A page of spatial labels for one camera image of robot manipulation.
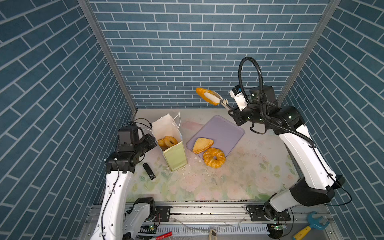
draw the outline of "triangular bread slice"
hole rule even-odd
[[[200,137],[196,140],[195,145],[193,146],[194,153],[201,153],[212,147],[214,141],[212,139]]]

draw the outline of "bag handle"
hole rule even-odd
[[[177,126],[177,130],[179,129],[180,127],[180,124],[181,124],[181,115],[180,115],[180,112],[178,113],[177,116],[175,116],[175,118],[173,120],[175,120],[177,117],[179,117],[179,125]]]

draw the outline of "round braided pastry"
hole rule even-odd
[[[220,149],[210,147],[203,153],[204,162],[207,166],[219,168],[225,163],[225,154]]]

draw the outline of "table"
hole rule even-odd
[[[220,115],[234,122],[225,109],[139,109],[136,118],[154,122],[168,113],[175,117],[179,111],[179,130],[188,164],[171,172],[160,147],[152,149],[144,161],[136,165],[127,202],[139,197],[153,197],[156,201],[267,200],[297,181],[298,174],[283,141],[270,129],[264,135],[251,132],[250,122],[241,126],[245,134],[221,168],[208,167],[188,150],[186,143],[213,116]],[[263,132],[264,126],[256,124],[254,129]],[[150,180],[142,167],[144,162],[156,175],[154,180]]]

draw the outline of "black remote control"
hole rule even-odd
[[[152,169],[149,167],[148,163],[146,163],[146,162],[143,163],[143,167],[144,167],[145,171],[147,172],[149,178],[151,180],[155,179],[156,176],[154,175]]]

